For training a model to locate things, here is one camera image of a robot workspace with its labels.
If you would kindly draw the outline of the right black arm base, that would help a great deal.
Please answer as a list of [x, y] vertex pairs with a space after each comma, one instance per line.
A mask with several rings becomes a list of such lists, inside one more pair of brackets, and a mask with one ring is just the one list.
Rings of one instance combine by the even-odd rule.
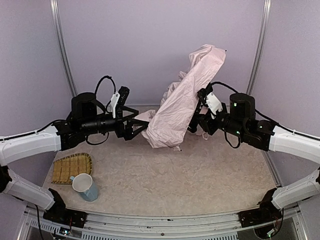
[[268, 223], [283, 217], [282, 210], [272, 204], [275, 191], [276, 188], [267, 191], [262, 200], [258, 202], [258, 208], [243, 210], [238, 213], [242, 228]]

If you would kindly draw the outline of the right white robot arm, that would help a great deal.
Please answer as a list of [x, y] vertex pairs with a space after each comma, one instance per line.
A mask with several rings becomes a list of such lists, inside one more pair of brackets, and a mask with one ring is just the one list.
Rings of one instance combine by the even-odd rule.
[[[256, 119], [255, 99], [245, 93], [229, 97], [230, 109], [218, 100], [213, 92], [201, 89], [198, 104], [191, 120], [191, 132], [200, 126], [213, 135], [221, 130], [231, 134], [238, 143], [246, 143], [265, 152], [291, 154], [314, 163], [320, 162], [320, 139], [280, 126], [275, 121]], [[320, 193], [320, 171], [316, 169], [306, 177], [284, 187], [269, 190], [259, 203], [261, 209], [277, 211], [295, 202]]]

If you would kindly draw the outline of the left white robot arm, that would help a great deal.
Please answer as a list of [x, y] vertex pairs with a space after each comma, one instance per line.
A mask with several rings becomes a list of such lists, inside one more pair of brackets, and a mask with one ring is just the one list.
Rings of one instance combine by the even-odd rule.
[[149, 123], [136, 119], [139, 111], [125, 106], [128, 95], [127, 88], [115, 92], [111, 98], [111, 110], [106, 110], [95, 93], [84, 92], [72, 98], [67, 119], [54, 120], [38, 130], [1, 137], [1, 193], [35, 204], [47, 212], [64, 211], [66, 205], [57, 191], [20, 177], [8, 165], [34, 155], [75, 148], [94, 134], [115, 132], [118, 138], [133, 139]]

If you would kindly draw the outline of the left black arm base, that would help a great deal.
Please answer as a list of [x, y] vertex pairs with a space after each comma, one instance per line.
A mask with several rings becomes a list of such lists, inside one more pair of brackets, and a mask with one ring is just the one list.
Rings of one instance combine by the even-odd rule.
[[44, 211], [43, 218], [55, 223], [83, 229], [88, 214], [84, 211], [66, 208], [66, 204], [60, 194], [51, 188], [48, 190], [53, 196], [54, 203], [48, 210]]

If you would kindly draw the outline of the pink and black folding umbrella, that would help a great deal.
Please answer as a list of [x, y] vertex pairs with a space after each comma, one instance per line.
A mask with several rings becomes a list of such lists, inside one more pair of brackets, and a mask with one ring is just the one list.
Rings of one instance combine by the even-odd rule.
[[197, 92], [205, 88], [218, 73], [226, 59], [226, 51], [205, 44], [189, 54], [190, 69], [179, 73], [162, 97], [158, 110], [147, 110], [135, 117], [148, 122], [141, 135], [152, 148], [178, 148], [195, 113]]

